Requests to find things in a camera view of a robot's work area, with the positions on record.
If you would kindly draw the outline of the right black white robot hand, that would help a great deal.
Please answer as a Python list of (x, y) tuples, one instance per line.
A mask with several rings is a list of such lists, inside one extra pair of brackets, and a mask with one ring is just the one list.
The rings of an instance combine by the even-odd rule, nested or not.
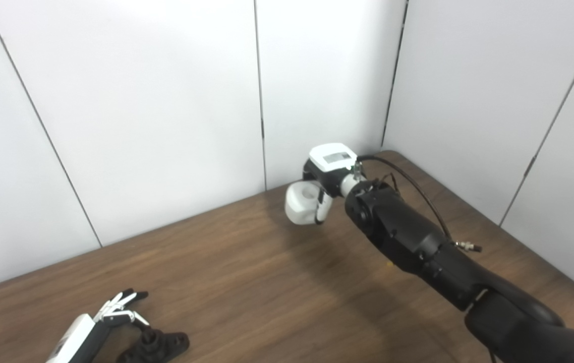
[(313, 221), (322, 224), (332, 207), (333, 199), (345, 198), (365, 179), (358, 156), (343, 143), (326, 143), (313, 147), (303, 166), (304, 181), (318, 187)]

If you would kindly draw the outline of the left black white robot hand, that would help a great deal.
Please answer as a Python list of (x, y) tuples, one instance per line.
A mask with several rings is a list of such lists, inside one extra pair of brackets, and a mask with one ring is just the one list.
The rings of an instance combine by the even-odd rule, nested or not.
[(147, 296), (146, 291), (126, 289), (108, 299), (94, 316), (87, 313), (77, 316), (48, 356), (47, 362), (91, 362), (113, 329), (127, 324), (140, 331), (150, 328), (144, 317), (130, 309), (130, 305)]

